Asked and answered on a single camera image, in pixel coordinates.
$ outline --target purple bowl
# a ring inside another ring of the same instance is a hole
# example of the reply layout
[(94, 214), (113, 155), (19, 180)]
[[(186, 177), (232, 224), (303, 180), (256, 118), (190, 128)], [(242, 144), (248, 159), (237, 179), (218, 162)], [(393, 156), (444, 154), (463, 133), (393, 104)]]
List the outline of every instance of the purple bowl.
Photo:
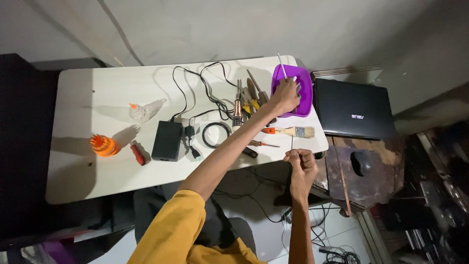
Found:
[[(296, 114), (293, 112), (285, 113), (279, 117), (289, 117), (289, 116), (299, 116), (307, 117), (310, 115), (311, 108), (313, 105), (313, 85), (311, 82), (311, 76), (307, 69), (283, 65), (285, 67), (285, 72), (288, 77), (296, 76), (296, 83), (301, 84), (301, 90), (299, 94), (301, 95), (300, 104), (296, 108)], [(275, 67), (272, 75), (272, 94), (274, 94), (277, 86), (280, 84), (280, 80), (284, 79), (285, 75), (283, 74), (282, 66), (279, 64)]]

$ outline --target small black adapter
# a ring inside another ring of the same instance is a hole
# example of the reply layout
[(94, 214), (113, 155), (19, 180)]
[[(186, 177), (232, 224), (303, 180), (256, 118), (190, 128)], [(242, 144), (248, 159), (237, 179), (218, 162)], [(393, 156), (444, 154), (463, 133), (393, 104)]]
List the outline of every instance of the small black adapter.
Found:
[(181, 139), (181, 123), (160, 121), (156, 130), (151, 158), (161, 161), (177, 161)]

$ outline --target black mouse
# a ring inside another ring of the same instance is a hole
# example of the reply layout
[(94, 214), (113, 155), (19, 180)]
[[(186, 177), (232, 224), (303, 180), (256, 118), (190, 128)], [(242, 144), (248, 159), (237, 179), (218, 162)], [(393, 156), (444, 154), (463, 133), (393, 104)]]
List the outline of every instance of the black mouse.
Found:
[(363, 151), (354, 151), (350, 154), (352, 168), (358, 176), (368, 176), (371, 174), (371, 164), (366, 153)]

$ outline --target black laptop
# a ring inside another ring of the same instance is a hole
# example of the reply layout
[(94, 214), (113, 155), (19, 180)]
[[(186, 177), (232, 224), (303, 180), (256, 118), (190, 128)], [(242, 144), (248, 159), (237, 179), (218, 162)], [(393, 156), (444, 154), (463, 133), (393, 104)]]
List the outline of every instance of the black laptop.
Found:
[(386, 88), (316, 78), (314, 97), (327, 135), (380, 140), (397, 134)]

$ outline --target person's right hand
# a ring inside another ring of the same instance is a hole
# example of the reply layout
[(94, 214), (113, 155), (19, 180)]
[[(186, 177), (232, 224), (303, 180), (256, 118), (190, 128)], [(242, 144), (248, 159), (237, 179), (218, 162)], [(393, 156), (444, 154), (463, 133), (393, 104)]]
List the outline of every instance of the person's right hand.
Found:
[(290, 185), (292, 198), (299, 202), (308, 202), (308, 194), (318, 175), (313, 153), (308, 149), (292, 149), (285, 153), (283, 161), (290, 162), (293, 167)]
[(300, 104), (300, 98), (296, 94), (296, 82), (293, 78), (280, 80), (280, 84), (268, 104), (271, 105), (277, 116), (292, 111)]

